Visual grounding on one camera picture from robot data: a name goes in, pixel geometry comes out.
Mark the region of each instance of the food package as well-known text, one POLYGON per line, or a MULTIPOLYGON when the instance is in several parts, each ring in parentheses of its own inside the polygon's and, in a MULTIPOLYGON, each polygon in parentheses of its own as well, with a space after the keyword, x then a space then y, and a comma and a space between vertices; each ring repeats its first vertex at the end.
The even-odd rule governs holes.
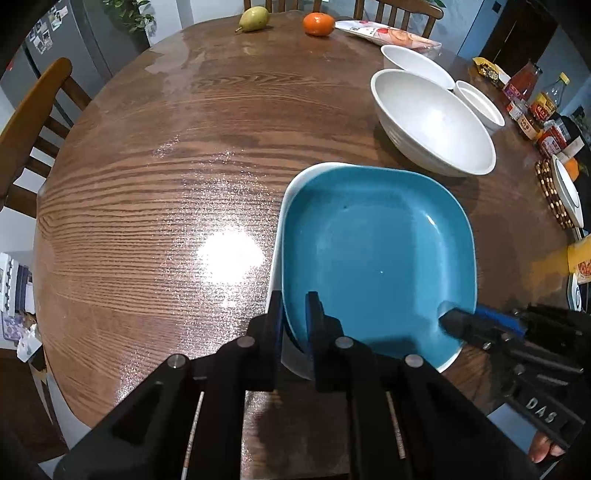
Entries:
POLYGON ((474 63, 476 64, 478 73, 480 73, 484 78, 489 79, 498 89, 502 89, 511 79, 511 77, 509 77, 501 67, 488 61, 487 59, 476 57, 472 60, 474 60, 474 63))
POLYGON ((582 285, 591 281, 591 236, 569 245, 567 250, 569 272, 574 274, 577 283, 582 285))
POLYGON ((341 20, 335 23, 335 27, 365 38, 376 45, 398 45, 410 48, 430 59, 437 57, 441 50, 441 43, 439 42, 381 23, 367 20, 341 20))

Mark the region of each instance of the chair backrest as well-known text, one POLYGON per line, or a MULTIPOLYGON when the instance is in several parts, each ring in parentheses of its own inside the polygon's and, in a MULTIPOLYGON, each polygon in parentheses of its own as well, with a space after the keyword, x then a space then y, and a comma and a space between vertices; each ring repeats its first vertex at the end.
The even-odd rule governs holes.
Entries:
MULTIPOLYGON (((355 14, 354 17, 358 20, 361 20, 363 16, 363 5, 364 0, 356 0, 355 2, 355 14)), ((390 5, 390 16, 388 18, 388 25, 390 27, 394 26, 394 22, 396 21, 396 15, 398 14, 398 9, 404 10, 404 16, 402 18, 402 30, 408 30, 408 22, 410 20, 410 14, 423 14, 427 15, 429 19, 427 20, 427 25, 425 25, 425 30, 421 34, 424 38, 429 38, 431 35, 431 31, 433 30, 433 26, 435 25, 435 20, 441 20, 443 18, 443 10, 435 5, 426 2, 425 0, 378 0, 378 11, 376 12, 375 21, 377 23, 382 23, 382 17, 384 16, 384 5, 390 5)))
MULTIPOLYGON (((300 7, 300 0, 288 0, 292 4, 292 10, 298 10, 300 7)), ((320 4, 322 0, 314 0, 314 6, 312 7, 313 12, 320 11, 320 4)), ((285 11, 285 3, 286 0, 278 0, 277 1, 277 12, 284 12, 285 11)), ((244 10, 248 10, 252 6, 251 0, 244 0, 244 10)), ((269 10, 269 12, 273 11, 273 5, 271 0, 265 0, 265 8, 269 10)))
POLYGON ((60 58, 52 63, 29 90, 0 134, 0 210, 6 206, 37 217, 37 195, 13 182, 25 168, 45 178, 49 175, 51 167, 33 158, 31 150, 35 147, 56 158, 60 149, 39 136, 41 129, 46 127, 62 138, 70 132, 50 116, 60 88, 80 110, 90 103, 90 97, 71 74, 70 60, 60 58))

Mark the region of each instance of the wooden table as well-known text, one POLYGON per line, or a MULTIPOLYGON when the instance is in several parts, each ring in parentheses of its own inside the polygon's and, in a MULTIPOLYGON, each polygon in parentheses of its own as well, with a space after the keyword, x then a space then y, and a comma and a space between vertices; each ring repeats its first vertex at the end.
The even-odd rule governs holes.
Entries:
MULTIPOLYGON (((369 90, 379 48, 302 14, 235 34, 238 18, 194 25, 127 65, 72 129, 42 192, 35 299, 48 361, 74 414, 94 426, 173 352, 209 354, 265 309, 285 188, 322 161, 418 168, 381 128, 369 90)), ((495 102, 467 62, 438 61, 495 102)), ((479 301, 564 303, 567 237, 534 173, 535 149, 507 126, 495 170, 435 177, 469 215, 479 301)), ((445 375, 483 410, 486 355, 464 348, 445 375)), ((283 370, 247 401, 243 474, 348 471, 345 401, 283 370)))

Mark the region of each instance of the blue handle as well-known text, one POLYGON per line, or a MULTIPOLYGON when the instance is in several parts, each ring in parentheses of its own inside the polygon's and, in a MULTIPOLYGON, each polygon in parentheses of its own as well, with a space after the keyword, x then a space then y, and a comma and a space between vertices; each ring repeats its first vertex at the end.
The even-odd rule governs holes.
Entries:
POLYGON ((489 307, 483 307, 482 305, 476 305, 474 312, 479 317, 497 322, 503 327, 511 329, 519 338, 523 338, 527 331, 527 328, 516 318, 505 315, 504 313, 497 312, 496 310, 490 309, 489 307))

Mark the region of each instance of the plastic bag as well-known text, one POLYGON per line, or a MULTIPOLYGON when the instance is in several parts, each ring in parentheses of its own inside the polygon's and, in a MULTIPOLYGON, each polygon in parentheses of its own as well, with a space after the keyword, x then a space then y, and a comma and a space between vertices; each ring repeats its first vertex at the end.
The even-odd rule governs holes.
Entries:
POLYGON ((376 45, 398 45, 410 48, 430 59, 439 55, 441 43, 420 37, 398 28, 367 20, 341 20, 335 23, 339 30, 365 38, 376 45))

